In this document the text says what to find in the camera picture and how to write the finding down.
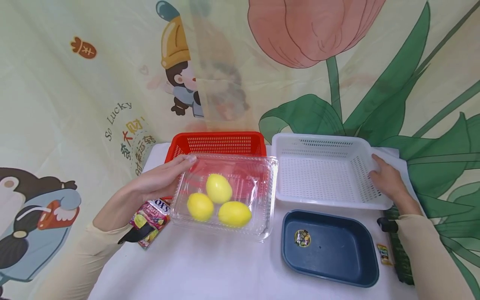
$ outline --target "beige sleeve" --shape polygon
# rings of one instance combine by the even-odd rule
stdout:
[[[48,273],[35,300],[85,300],[90,295],[103,266],[120,249],[118,241],[132,228],[127,225],[103,232],[90,223],[74,249]]]
[[[474,299],[429,219],[404,215],[397,223],[400,242],[410,258],[419,300]]]

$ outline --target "yellow hat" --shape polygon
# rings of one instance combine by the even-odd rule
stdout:
[[[173,18],[162,34],[162,67],[170,69],[174,65],[190,60],[187,38],[180,16]]]

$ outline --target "white table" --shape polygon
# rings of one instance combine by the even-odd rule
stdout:
[[[169,145],[158,144],[152,149],[144,171],[163,164]],[[277,200],[273,232],[264,243],[169,224],[147,251],[134,243],[125,244],[105,266],[89,299],[417,299],[415,288],[399,282],[393,267],[380,264],[380,259],[380,278],[371,288],[317,279],[289,269],[280,244],[283,217],[292,209],[356,219],[370,231],[374,243],[388,243],[387,235],[376,224],[380,211]]]

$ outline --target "red plastic basket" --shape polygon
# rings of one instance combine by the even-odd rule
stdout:
[[[267,156],[264,136],[259,132],[184,132],[173,137],[165,162],[190,153]]]

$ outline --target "black handle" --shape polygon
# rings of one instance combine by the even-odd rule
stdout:
[[[145,223],[142,228],[139,228],[139,229],[136,229],[135,227],[133,227],[132,229],[130,229],[129,232],[127,232],[118,242],[118,244],[123,244],[124,242],[126,241],[129,241],[129,242],[132,242],[132,243],[136,243],[138,241],[141,241],[143,240],[144,238],[146,238],[150,232],[154,231],[155,228],[153,228],[152,226],[150,226],[148,223]]]
[[[398,231],[398,224],[395,221],[390,221],[388,218],[378,218],[377,224],[383,232],[396,233]]]

